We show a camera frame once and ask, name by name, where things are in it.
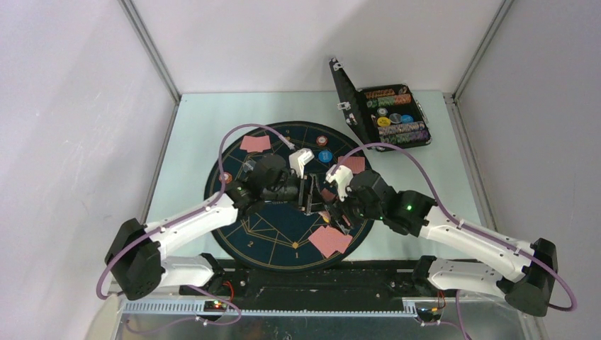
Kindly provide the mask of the clear dealer button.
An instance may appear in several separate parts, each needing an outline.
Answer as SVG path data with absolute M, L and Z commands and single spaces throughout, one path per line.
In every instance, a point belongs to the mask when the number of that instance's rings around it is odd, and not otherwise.
M 245 161 L 242 165 L 243 172 L 246 174 L 252 173 L 256 167 L 256 164 L 257 163 L 253 159 L 249 159 L 249 160 Z

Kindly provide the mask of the pink dealt card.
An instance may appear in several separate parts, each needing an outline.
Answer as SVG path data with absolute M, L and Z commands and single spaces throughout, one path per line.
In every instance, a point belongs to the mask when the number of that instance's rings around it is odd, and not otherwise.
M 341 254 L 344 254 L 353 240 L 353 236 L 343 234 L 334 227 L 328 227 L 328 241 L 330 246 Z
M 240 149 L 247 153 L 264 151 L 264 138 L 245 135 L 240 143 Z
M 340 156 L 337 163 L 350 169 L 353 174 L 359 174 L 366 169 L 367 160 L 365 157 L 351 156 L 345 161 L 342 161 L 343 158 L 343 156 Z

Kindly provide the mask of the pink playing card deck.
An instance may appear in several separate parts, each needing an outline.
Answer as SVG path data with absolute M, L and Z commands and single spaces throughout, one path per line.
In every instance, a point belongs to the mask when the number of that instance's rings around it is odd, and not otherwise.
M 349 234 L 352 230 L 351 222 L 342 213 L 321 211 L 319 215 L 329 226 L 339 230 L 343 234 Z

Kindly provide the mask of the blue small blind button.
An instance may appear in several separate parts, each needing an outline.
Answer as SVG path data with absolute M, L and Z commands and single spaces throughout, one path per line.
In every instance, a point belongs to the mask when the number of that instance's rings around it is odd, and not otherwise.
M 333 160 L 333 154 L 329 150 L 321 150 L 318 154 L 318 159 L 322 163 L 330 163 Z

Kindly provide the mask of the red poker chip stack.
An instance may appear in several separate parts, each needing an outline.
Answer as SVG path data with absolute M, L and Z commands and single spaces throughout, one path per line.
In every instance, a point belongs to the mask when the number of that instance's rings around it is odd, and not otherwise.
M 320 135 L 316 138 L 316 145 L 325 147 L 328 144 L 328 138 L 325 135 Z

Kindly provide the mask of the pink card mid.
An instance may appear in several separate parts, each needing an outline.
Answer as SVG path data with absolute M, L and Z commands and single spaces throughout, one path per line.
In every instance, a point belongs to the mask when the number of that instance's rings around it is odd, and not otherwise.
M 331 203 L 336 199 L 336 195 L 327 188 L 321 190 L 320 195 L 326 203 Z

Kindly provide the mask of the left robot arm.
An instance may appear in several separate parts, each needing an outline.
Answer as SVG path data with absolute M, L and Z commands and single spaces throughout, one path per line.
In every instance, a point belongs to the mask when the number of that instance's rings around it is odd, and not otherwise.
M 105 256 L 106 268 L 128 300 L 140 300 L 165 286 L 194 285 L 207 295 L 219 293 L 224 276 L 207 254 L 177 257 L 174 252 L 221 227 L 261 211 L 269 202 L 288 203 L 304 213 L 323 209 L 307 148 L 288 159 L 268 154 L 242 181 L 232 181 L 200 205 L 178 215 L 142 224 L 132 218 L 117 231 Z

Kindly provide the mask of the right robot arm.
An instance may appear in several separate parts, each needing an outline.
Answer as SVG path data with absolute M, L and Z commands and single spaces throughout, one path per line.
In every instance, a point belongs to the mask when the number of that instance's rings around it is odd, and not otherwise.
M 502 298 L 534 317 L 546 316 L 558 272 L 553 242 L 540 238 L 529 243 L 470 226 L 427 195 L 396 191 L 373 170 L 354 175 L 345 166 L 334 166 L 325 180 L 337 191 L 327 204 L 331 223 L 343 233 L 361 222 L 380 221 L 397 234 L 445 244 L 468 256 L 468 261 L 422 256 L 412 272 L 419 295 L 467 290 Z

